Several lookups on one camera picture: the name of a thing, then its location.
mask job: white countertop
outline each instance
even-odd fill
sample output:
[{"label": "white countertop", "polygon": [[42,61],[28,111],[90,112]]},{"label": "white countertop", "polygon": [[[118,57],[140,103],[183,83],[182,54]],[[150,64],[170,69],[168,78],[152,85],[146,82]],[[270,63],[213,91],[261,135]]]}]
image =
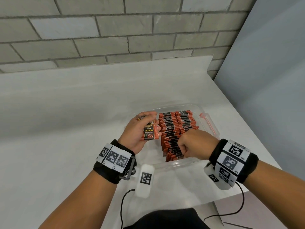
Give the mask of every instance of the white countertop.
[{"label": "white countertop", "polygon": [[[120,136],[128,115],[163,105],[199,105],[221,138],[279,167],[206,74],[210,61],[203,56],[2,75],[0,227],[38,227],[90,172],[104,144]],[[238,186],[219,190],[204,174],[205,164],[156,172],[148,199],[126,196],[124,225],[156,209],[240,193]],[[102,228],[120,226],[122,196],[135,182],[120,182]]]}]

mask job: left hand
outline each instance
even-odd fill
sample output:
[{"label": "left hand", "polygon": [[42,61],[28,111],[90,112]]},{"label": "left hand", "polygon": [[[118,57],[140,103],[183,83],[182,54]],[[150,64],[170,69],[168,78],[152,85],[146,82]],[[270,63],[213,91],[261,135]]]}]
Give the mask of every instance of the left hand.
[{"label": "left hand", "polygon": [[121,145],[132,150],[135,154],[138,154],[147,142],[147,140],[140,140],[143,135],[143,129],[149,122],[156,119],[157,112],[141,112],[138,115],[145,115],[146,117],[142,118],[140,121],[137,121],[137,117],[132,118],[117,141]]}]

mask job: wrist strap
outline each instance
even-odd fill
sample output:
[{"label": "wrist strap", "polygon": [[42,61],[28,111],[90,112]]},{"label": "wrist strap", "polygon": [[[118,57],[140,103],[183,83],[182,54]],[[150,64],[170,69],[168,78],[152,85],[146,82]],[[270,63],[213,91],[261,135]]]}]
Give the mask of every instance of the wrist strap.
[{"label": "wrist strap", "polygon": [[130,168],[132,169],[132,161],[134,161],[133,166],[137,165],[135,159],[130,159],[131,157],[135,157],[135,153],[132,150],[121,145],[117,140],[113,140],[111,144],[105,145],[96,159],[97,162],[93,166],[93,170],[108,181],[118,184],[121,177],[125,176]]},{"label": "wrist strap", "polygon": [[209,158],[215,173],[230,186],[243,183],[258,162],[257,155],[232,140],[221,139]]}]

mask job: clear plastic bin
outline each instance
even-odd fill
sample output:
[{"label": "clear plastic bin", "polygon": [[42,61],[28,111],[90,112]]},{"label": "clear plastic bin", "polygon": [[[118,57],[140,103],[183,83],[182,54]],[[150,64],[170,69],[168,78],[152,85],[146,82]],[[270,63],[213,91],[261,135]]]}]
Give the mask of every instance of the clear plastic bin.
[{"label": "clear plastic bin", "polygon": [[[205,113],[204,110],[196,104],[182,104],[178,106],[167,106],[151,110],[143,111],[156,111],[158,114],[163,112],[174,112],[182,110],[191,110],[193,112],[193,118],[196,120],[200,130],[207,131],[216,138],[220,138],[219,132],[212,122],[209,114]],[[135,117],[139,112],[133,113],[128,120]],[[181,165],[190,165],[194,162],[200,161],[197,158],[184,158],[181,160],[165,162],[163,157],[163,151],[161,147],[161,140],[151,140],[146,143],[141,153],[136,155],[136,160],[139,165],[148,164],[153,165],[156,171],[173,168]]]}]

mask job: hand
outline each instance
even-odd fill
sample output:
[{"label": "hand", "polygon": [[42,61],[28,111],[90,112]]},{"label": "hand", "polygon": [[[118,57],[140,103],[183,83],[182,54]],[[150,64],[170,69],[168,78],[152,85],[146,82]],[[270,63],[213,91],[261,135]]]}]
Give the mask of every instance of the hand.
[{"label": "hand", "polygon": [[140,140],[143,135],[143,129],[149,122],[156,119],[157,112],[141,112],[138,115],[146,117],[142,118],[140,121],[137,121],[137,117],[132,118],[117,141],[121,145],[132,150],[135,154],[139,153],[147,142],[147,140]]},{"label": "hand", "polygon": [[178,146],[185,158],[208,160],[219,140],[206,131],[190,129],[178,140]]}]

